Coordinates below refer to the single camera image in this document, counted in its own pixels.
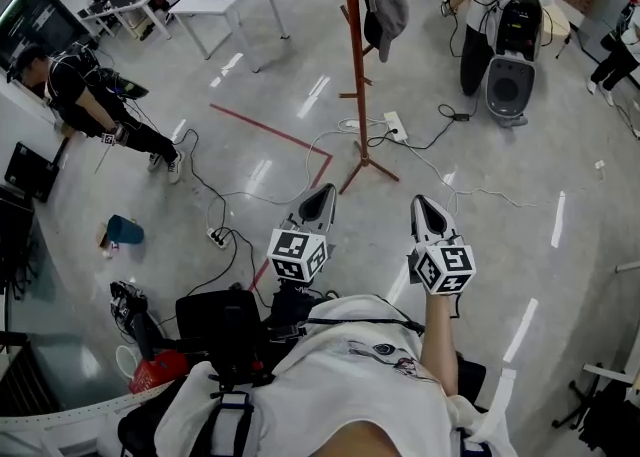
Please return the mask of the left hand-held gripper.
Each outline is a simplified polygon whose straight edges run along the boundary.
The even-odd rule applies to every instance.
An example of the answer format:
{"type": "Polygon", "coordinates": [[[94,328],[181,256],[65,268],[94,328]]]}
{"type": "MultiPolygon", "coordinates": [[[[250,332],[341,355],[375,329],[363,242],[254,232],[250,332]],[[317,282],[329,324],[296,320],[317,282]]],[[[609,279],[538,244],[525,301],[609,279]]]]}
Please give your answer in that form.
{"type": "Polygon", "coordinates": [[[308,288],[330,259],[336,196],[332,183],[309,190],[298,206],[300,220],[288,216],[272,231],[267,258],[282,283],[308,288]]]}

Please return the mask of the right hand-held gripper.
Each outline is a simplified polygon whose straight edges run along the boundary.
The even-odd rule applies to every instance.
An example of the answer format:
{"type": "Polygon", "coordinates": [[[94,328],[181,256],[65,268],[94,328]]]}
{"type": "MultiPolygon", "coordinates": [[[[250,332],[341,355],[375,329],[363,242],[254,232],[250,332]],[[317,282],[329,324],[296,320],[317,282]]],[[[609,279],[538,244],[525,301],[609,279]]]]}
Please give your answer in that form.
{"type": "Polygon", "coordinates": [[[455,242],[458,231],[449,212],[419,194],[411,202],[411,235],[417,243],[407,257],[409,281],[430,295],[459,294],[476,275],[470,245],[455,242]]]}

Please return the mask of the brown wooden coat rack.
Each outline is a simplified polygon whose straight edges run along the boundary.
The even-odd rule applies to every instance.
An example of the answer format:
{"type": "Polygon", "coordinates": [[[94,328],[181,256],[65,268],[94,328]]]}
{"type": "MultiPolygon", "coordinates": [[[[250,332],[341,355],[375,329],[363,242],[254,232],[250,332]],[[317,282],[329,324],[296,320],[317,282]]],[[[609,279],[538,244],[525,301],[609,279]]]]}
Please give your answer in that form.
{"type": "Polygon", "coordinates": [[[399,181],[399,177],[397,175],[374,161],[369,154],[365,88],[367,78],[364,72],[365,47],[362,43],[362,25],[359,0],[346,0],[346,6],[342,7],[341,10],[343,15],[345,16],[345,19],[347,20],[350,30],[355,91],[353,93],[341,93],[339,97],[342,99],[349,98],[356,100],[359,122],[359,140],[355,141],[354,145],[359,151],[359,162],[355,166],[354,170],[345,179],[343,185],[338,191],[339,195],[344,194],[347,188],[356,178],[358,173],[368,166],[372,166],[377,171],[395,182],[399,181]]]}

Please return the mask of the black chair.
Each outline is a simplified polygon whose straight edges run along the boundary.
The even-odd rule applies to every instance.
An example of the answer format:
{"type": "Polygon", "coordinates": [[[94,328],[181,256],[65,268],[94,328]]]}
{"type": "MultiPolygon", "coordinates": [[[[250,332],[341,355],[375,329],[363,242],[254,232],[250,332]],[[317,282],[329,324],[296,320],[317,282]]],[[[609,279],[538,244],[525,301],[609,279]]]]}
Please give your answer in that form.
{"type": "Polygon", "coordinates": [[[204,354],[224,384],[256,378],[262,369],[261,321],[252,292],[227,289],[185,296],[176,301],[175,311],[178,352],[204,354]]]}

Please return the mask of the person's white T-shirt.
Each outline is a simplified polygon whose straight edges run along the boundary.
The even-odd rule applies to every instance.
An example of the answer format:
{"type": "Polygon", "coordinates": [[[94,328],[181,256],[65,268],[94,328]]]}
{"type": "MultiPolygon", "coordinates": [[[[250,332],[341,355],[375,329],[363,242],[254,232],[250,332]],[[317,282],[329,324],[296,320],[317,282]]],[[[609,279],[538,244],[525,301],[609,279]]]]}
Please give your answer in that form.
{"type": "Polygon", "coordinates": [[[157,457],[518,457],[504,417],[448,397],[423,333],[374,295],[315,306],[270,383],[230,394],[196,365],[161,418],[157,457]]]}

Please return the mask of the black and white backpack device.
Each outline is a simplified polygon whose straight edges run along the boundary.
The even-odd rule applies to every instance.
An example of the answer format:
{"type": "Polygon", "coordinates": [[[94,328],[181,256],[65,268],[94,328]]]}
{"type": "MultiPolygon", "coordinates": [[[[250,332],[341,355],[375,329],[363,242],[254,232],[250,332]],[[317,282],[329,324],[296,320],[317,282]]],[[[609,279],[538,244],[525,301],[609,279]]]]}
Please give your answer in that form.
{"type": "Polygon", "coordinates": [[[540,0],[496,0],[489,8],[484,30],[493,56],[485,95],[490,113],[500,124],[523,121],[534,89],[542,27],[540,0]]]}

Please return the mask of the teal bin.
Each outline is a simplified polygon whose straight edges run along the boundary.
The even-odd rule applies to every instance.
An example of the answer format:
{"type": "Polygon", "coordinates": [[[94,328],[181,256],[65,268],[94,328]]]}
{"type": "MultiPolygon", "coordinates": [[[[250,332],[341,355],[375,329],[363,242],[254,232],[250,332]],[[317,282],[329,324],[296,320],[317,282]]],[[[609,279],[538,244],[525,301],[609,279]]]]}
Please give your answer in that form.
{"type": "Polygon", "coordinates": [[[116,244],[138,245],[144,241],[144,230],[136,222],[113,215],[107,223],[107,237],[116,244]]]}

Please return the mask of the red basket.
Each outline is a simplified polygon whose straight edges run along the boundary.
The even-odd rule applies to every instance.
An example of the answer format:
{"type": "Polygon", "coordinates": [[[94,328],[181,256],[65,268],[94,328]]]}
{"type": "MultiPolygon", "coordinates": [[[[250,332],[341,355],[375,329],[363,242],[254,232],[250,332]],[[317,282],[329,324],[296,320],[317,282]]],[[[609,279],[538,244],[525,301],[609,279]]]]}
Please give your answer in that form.
{"type": "Polygon", "coordinates": [[[184,354],[167,350],[153,361],[142,360],[129,383],[129,390],[137,394],[171,382],[189,373],[189,364],[184,354]]]}

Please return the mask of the white table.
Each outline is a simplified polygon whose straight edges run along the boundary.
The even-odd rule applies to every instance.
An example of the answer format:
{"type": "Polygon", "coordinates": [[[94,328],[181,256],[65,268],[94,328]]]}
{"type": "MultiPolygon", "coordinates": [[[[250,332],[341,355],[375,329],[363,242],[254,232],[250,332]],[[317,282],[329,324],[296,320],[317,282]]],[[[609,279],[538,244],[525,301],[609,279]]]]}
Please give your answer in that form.
{"type": "MultiPolygon", "coordinates": [[[[187,21],[192,16],[212,16],[223,18],[229,27],[229,35],[233,38],[236,47],[249,64],[253,73],[261,71],[261,64],[253,48],[249,45],[242,24],[238,9],[246,0],[180,0],[171,9],[170,13],[176,21],[183,27],[187,35],[195,44],[204,60],[209,60],[214,53],[214,49],[208,51],[199,36],[196,34],[190,23],[187,21]]],[[[277,0],[268,0],[271,12],[275,18],[276,26],[282,40],[290,38],[284,21],[281,17],[277,0]]]]}

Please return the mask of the round wooden stool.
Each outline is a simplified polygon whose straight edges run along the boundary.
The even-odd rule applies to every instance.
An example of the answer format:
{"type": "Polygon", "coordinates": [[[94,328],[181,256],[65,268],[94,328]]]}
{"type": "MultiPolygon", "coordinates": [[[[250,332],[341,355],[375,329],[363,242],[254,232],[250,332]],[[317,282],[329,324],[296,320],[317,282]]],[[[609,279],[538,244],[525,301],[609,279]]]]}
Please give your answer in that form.
{"type": "Polygon", "coordinates": [[[543,8],[542,47],[552,51],[556,58],[570,43],[572,29],[569,20],[556,4],[543,8]]]}

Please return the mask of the black stand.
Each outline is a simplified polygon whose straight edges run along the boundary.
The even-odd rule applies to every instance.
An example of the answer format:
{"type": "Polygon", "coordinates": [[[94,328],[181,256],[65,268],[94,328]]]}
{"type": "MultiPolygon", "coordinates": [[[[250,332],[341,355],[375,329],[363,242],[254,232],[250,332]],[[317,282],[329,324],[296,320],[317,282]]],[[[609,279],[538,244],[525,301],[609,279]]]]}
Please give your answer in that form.
{"type": "Polygon", "coordinates": [[[599,449],[605,457],[640,457],[640,365],[630,374],[605,369],[601,363],[585,364],[583,371],[595,376],[588,391],[571,381],[568,389],[579,405],[551,426],[569,425],[591,451],[599,449]]]}

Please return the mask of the long white desk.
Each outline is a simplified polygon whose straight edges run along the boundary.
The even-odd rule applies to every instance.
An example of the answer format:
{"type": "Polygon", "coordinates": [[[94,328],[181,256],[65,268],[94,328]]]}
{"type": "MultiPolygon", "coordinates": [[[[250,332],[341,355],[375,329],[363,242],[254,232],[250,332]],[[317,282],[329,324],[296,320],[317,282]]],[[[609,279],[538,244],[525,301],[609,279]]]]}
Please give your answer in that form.
{"type": "MultiPolygon", "coordinates": [[[[87,13],[85,16],[81,16],[79,21],[91,35],[95,35],[95,32],[92,30],[89,23],[95,22],[99,28],[114,37],[114,32],[106,24],[106,18],[108,16],[113,16],[133,39],[139,39],[140,36],[136,33],[137,24],[130,24],[126,19],[125,14],[142,11],[145,15],[143,22],[149,20],[167,40],[171,40],[172,35],[169,32],[166,23],[161,20],[151,8],[152,1],[154,0],[110,0],[110,7],[108,9],[97,13],[87,13]]],[[[181,0],[169,0],[169,7],[173,7],[179,1],[181,0]]]]}

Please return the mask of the black case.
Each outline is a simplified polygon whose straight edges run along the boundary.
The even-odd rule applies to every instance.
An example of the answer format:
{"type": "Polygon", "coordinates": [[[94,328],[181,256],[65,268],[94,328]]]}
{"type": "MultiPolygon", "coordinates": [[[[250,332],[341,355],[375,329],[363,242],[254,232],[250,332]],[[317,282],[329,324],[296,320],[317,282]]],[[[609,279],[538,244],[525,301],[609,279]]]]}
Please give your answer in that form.
{"type": "Polygon", "coordinates": [[[4,180],[26,195],[46,203],[58,173],[59,167],[55,163],[18,142],[4,180]]]}

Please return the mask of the white perforated rail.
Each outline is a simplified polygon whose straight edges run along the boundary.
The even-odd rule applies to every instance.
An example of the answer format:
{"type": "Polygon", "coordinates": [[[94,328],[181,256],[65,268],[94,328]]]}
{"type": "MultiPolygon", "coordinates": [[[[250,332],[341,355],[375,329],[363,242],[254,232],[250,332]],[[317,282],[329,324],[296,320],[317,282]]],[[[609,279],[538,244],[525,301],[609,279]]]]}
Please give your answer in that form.
{"type": "Polygon", "coordinates": [[[138,407],[155,398],[168,388],[172,382],[162,384],[140,393],[128,394],[108,401],[89,406],[66,410],[56,413],[27,416],[27,417],[0,417],[0,432],[36,431],[38,429],[51,429],[59,426],[76,424],[95,418],[106,417],[110,414],[121,414],[127,409],[138,407]]]}

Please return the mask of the black wall screen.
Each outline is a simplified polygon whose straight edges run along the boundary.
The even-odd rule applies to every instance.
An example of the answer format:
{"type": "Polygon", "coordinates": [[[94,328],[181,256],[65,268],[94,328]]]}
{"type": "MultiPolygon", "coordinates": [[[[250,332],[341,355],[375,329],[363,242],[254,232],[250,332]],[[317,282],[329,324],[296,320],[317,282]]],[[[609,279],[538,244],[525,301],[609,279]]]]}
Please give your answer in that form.
{"type": "Polygon", "coordinates": [[[60,0],[14,0],[0,13],[0,68],[7,71],[30,44],[56,53],[88,35],[60,0]]]}

